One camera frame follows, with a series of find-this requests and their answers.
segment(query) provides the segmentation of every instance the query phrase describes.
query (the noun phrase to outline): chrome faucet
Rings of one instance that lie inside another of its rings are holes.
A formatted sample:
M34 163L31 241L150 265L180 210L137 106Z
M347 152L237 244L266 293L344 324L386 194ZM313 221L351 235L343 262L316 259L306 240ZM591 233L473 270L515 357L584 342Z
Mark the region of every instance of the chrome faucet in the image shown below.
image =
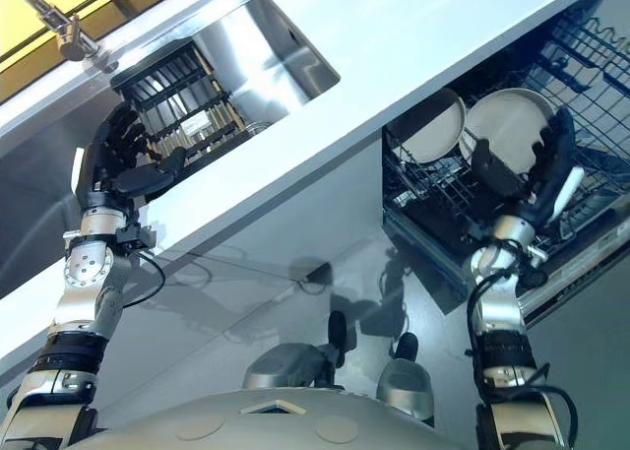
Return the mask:
M79 26L79 16L72 19L44 0L25 0L37 11L39 19L57 34L57 47L61 55L70 61L82 61L98 55L100 46Z

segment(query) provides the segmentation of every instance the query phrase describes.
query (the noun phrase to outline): black dish rack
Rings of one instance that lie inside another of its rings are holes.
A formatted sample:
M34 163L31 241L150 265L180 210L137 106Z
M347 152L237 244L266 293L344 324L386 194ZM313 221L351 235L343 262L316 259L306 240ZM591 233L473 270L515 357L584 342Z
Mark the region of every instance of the black dish rack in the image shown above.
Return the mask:
M252 135L192 40L166 45L114 77L111 86L145 125L144 162L160 161L176 147L186 149L182 178Z
M604 224L612 206L628 201L629 48L598 19L569 10L449 85L467 106L494 91L521 87L543 94L556 107L569 107L577 161L586 175L561 217L536 238L535 246L549 256L579 242L581 231ZM461 266L490 233L502 200L474 176L458 147L422 164L402 153L402 143L387 126L383 138L386 219L411 243L423 243L421 252L465 296ZM417 235L418 227L435 241Z

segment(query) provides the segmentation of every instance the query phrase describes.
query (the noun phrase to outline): plate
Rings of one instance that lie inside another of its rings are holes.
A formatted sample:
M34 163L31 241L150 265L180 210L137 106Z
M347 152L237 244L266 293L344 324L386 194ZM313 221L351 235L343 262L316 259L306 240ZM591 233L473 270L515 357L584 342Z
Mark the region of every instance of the plate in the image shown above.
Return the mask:
M395 154L407 162L432 162L457 145L466 123L462 99L448 88L387 124Z
M492 93L469 110L460 152L470 164L476 145L470 131L478 139L488 139L490 151L514 173L526 173L536 163L532 145L541 141L540 130L554 114L553 104L535 91L511 88Z

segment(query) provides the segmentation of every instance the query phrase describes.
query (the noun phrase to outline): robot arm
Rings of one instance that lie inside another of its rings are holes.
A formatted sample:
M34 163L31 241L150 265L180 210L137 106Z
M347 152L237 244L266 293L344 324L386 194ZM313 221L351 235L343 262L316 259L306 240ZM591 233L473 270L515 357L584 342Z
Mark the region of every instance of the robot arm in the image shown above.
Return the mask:
M544 147L534 146L530 199L513 203L498 220L492 243L471 260L476 286L467 320L474 382L483 401L477 411L482 448L510 449L532 441L573 447L577 434L575 406L564 391L545 384L548 365L536 364L516 297L519 280L546 259L532 248L536 231L560 214L584 176L574 167L573 120L566 108L541 135ZM566 442L547 398L550 393L563 397L571 413Z
M144 142L136 112L118 105L100 125L81 163L77 199L81 228L64 234L65 288L47 341L0 427L2 448L64 448L95 428L89 408L105 347L123 309L123 287L134 254L155 246L137 223L134 198L168 187L184 164L184 149L160 163L136 166L129 147Z

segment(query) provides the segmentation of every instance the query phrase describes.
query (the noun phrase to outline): white countertop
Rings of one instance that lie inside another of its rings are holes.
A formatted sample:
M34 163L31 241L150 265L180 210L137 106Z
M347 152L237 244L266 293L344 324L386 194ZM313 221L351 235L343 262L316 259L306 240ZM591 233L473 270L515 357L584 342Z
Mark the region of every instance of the white countertop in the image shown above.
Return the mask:
M194 248L576 0L273 1L341 80L143 208L157 253ZM0 300L0 357L48 326L62 270Z

